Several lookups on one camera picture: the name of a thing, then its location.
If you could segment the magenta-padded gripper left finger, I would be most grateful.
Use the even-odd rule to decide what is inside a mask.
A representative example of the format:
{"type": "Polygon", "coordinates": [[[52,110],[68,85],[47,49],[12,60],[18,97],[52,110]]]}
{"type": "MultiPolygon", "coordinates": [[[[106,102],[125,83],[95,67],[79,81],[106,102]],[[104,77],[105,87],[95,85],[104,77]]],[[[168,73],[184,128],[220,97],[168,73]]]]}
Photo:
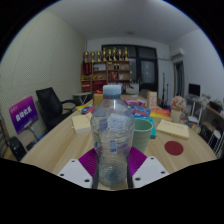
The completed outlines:
{"type": "Polygon", "coordinates": [[[79,159],[71,159],[58,176],[78,186],[97,189],[99,183],[98,157],[95,149],[89,150],[79,159]]]}

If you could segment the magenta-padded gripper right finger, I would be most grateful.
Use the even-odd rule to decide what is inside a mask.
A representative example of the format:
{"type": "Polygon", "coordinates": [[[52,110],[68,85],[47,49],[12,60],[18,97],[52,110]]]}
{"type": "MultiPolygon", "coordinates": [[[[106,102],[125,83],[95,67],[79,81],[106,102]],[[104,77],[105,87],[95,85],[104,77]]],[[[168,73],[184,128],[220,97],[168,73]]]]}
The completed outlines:
{"type": "Polygon", "coordinates": [[[143,187],[168,175],[169,172],[155,156],[147,157],[138,149],[131,148],[127,168],[129,189],[143,187]]]}

